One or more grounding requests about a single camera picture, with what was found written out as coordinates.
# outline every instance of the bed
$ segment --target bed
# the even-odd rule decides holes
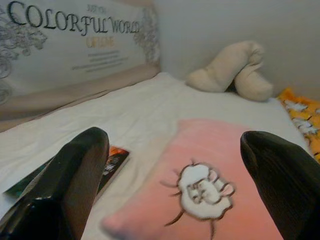
[[[90,127],[105,130],[110,143],[131,159],[93,206],[82,239],[106,239],[103,216],[119,209],[141,186],[182,119],[215,119],[276,134],[309,152],[281,103],[258,103],[234,93],[203,93],[161,72],[152,79],[61,109],[0,134],[0,191],[54,156]],[[1,195],[0,217],[13,203]]]

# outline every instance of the beige plush toy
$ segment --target beige plush toy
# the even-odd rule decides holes
[[[234,80],[238,94],[253,101],[266,101],[273,85],[257,70],[263,64],[264,49],[254,41],[225,47],[205,68],[188,75],[186,84],[204,92],[223,93]]]

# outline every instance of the yellow blanket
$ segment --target yellow blanket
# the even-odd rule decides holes
[[[285,89],[278,99],[304,135],[314,158],[320,163],[320,102],[295,96],[290,88]]]

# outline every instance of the small book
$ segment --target small book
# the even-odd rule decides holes
[[[21,179],[15,185],[10,187],[8,190],[4,192],[4,194],[11,198],[18,199],[25,190],[25,188],[29,185],[29,183],[47,166],[47,164],[51,160],[52,158],[46,161],[41,166],[39,166],[29,175]],[[94,202],[96,202],[101,197],[106,188],[110,185],[110,183],[117,176],[119,171],[123,168],[123,166],[127,163],[128,160],[129,152],[127,150],[124,150],[116,146],[110,146],[109,157],[106,160],[106,165],[102,174],[102,178]]]

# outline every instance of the white wall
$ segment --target white wall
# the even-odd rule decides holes
[[[266,48],[264,76],[276,93],[292,86],[320,99],[320,0],[154,0],[162,70],[176,77],[235,42]]]

